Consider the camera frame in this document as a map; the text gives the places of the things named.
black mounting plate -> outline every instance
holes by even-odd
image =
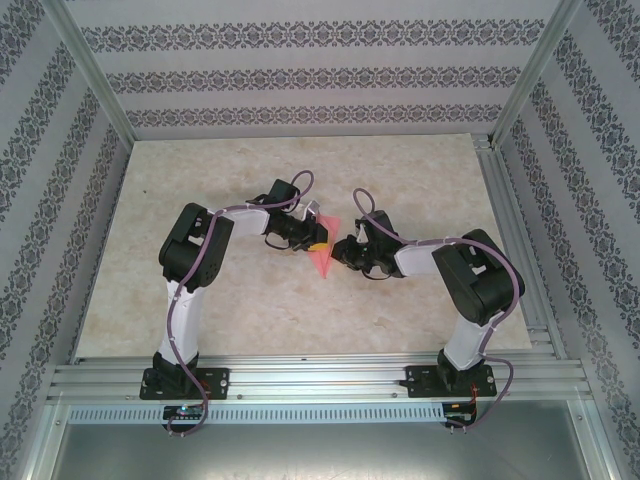
[[[447,389],[438,376],[437,365],[409,365],[404,371],[406,380],[400,385],[407,387],[409,398],[432,397],[470,397],[472,383],[477,388],[478,397],[495,397],[498,394],[493,370],[489,365],[482,365],[468,385],[463,385],[455,391]]]
[[[158,385],[158,372],[147,368],[142,376],[140,399],[142,400],[200,400],[202,396],[194,386],[187,395],[176,395],[169,389],[158,390],[152,385]],[[209,400],[226,400],[229,391],[228,368],[196,368],[196,378],[205,386]]]

enclosure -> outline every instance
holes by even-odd
[[[639,9],[0,2],[0,476],[640,478]],[[181,402],[141,398],[182,208],[305,169],[339,219],[318,245],[356,233],[363,187],[401,236],[482,228],[522,276],[488,347],[513,383],[488,360],[508,392],[477,429],[443,427],[475,393],[408,383],[456,335],[439,275],[262,238],[232,238],[202,300],[198,368],[227,375],[202,430],[169,438]]]

beige marble floor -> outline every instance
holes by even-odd
[[[155,352],[167,308],[157,255],[186,203],[242,203],[304,168],[316,175],[307,198],[342,219],[338,238],[353,233],[360,215],[351,192],[362,186],[405,237],[481,227],[499,239],[469,135],[138,142],[78,356]],[[435,351],[455,318],[438,275],[373,282],[334,263],[323,279],[306,253],[245,237],[229,245],[207,291],[199,347],[204,355]],[[490,348],[530,348],[520,309]]]

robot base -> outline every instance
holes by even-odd
[[[400,385],[407,387],[409,398],[452,398],[470,397],[476,387],[477,397],[495,397],[498,394],[493,370],[489,365],[480,365],[464,381],[458,381],[455,388],[447,388],[437,365],[409,365],[405,368],[406,380]]]
[[[209,400],[226,400],[229,391],[228,368],[198,368],[198,356],[187,367],[207,392]],[[153,368],[147,368],[140,386],[141,400],[202,400],[198,388],[179,365],[153,356]]]

yellow object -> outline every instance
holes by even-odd
[[[309,252],[319,252],[320,250],[324,250],[325,248],[329,248],[328,243],[315,243],[309,247]]]

